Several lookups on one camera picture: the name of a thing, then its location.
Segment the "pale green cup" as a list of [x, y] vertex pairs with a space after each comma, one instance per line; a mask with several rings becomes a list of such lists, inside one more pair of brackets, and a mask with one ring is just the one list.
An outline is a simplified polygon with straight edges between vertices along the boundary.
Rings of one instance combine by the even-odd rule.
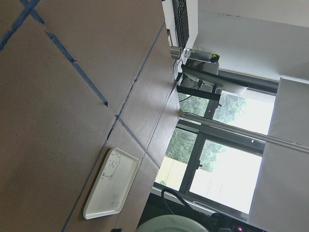
[[137, 232], [208, 232], [200, 223], [179, 215], [163, 215], [141, 224]]

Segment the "steel cup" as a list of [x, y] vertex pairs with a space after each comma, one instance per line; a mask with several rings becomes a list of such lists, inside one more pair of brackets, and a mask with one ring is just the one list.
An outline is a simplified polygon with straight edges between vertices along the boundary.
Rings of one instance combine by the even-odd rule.
[[179, 60], [181, 58], [183, 49], [177, 46], [170, 46], [169, 48], [170, 48], [171, 58], [175, 60]]

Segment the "cream bear tray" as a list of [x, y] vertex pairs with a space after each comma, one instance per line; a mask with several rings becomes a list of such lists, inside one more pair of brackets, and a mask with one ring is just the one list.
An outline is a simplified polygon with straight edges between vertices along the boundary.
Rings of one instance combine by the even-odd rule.
[[140, 161], [119, 148], [108, 151], [83, 209], [85, 219], [122, 210]]

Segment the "black laptop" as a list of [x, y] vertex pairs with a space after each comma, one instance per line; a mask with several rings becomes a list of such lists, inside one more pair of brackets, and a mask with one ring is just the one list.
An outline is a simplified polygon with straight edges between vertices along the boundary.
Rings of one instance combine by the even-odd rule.
[[187, 65], [182, 65], [182, 71], [186, 76], [195, 82], [202, 81], [204, 84], [212, 87], [216, 85], [217, 88], [222, 91], [232, 94], [242, 95], [248, 89], [247, 86], [236, 84], [235, 82], [228, 81], [219, 75], [197, 70]]

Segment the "black keyboard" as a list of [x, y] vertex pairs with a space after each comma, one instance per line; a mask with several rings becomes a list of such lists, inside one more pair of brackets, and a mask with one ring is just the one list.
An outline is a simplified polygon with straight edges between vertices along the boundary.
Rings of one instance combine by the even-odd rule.
[[189, 23], [186, 0], [172, 0], [178, 45], [185, 48], [189, 40]]

